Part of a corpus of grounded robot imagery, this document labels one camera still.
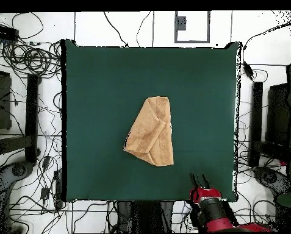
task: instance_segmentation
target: tan cloth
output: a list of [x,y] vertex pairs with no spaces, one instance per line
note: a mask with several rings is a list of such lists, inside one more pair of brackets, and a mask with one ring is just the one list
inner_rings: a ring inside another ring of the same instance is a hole
[[124,151],[156,166],[173,165],[167,97],[149,97],[126,138]]

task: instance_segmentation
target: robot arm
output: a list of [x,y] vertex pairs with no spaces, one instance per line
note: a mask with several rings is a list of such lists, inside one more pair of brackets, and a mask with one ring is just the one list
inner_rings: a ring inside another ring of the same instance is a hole
[[272,232],[269,226],[264,224],[245,224],[234,226],[226,205],[223,205],[221,193],[211,188],[203,175],[205,186],[198,186],[193,174],[194,189],[190,192],[190,201],[195,224],[199,232]]

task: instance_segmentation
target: green table surface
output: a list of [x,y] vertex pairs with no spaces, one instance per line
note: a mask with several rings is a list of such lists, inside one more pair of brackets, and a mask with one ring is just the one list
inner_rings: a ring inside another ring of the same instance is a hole
[[[235,201],[234,113],[239,45],[209,48],[66,46],[66,199],[184,200],[190,172]],[[174,165],[124,152],[148,97],[170,100]]]

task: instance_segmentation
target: towel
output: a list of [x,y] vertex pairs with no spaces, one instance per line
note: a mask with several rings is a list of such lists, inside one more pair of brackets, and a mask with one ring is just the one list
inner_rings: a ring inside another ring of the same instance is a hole
[[168,98],[147,98],[126,138],[124,151],[155,166],[173,165],[170,121]]

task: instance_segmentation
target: black border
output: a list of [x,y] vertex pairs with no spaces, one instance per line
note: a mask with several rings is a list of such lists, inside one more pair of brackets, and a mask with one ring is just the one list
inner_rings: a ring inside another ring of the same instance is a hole
[[[81,47],[81,48],[95,48],[95,46],[79,46],[76,44],[74,40],[70,40],[72,43],[74,43],[75,46]],[[62,50],[62,56],[60,59],[60,65],[61,65],[61,71],[62,71],[62,195],[61,200],[63,202],[69,202],[66,200],[66,194],[67,194],[67,156],[66,156],[66,127],[67,127],[67,98],[66,98],[66,40],[60,41],[60,47]],[[239,199],[239,195],[237,194],[237,173],[238,173],[238,156],[239,156],[239,150],[238,150],[238,143],[239,143],[239,109],[240,109],[240,70],[241,70],[241,53],[243,44],[242,42],[235,41],[235,42],[229,42],[224,48],[213,48],[210,46],[205,47],[206,49],[229,49],[231,45],[238,44],[238,49],[236,53],[236,68],[235,71],[237,73],[236,75],[236,82],[237,82],[237,88],[236,88],[236,103],[235,103],[235,130],[234,130],[234,172],[235,173],[235,180],[233,183],[233,192],[235,194],[235,200],[231,201],[228,200],[228,202],[237,202]],[[120,46],[106,46],[107,48],[122,48]],[[172,48],[172,49],[180,49],[181,47],[158,47],[158,48]]]

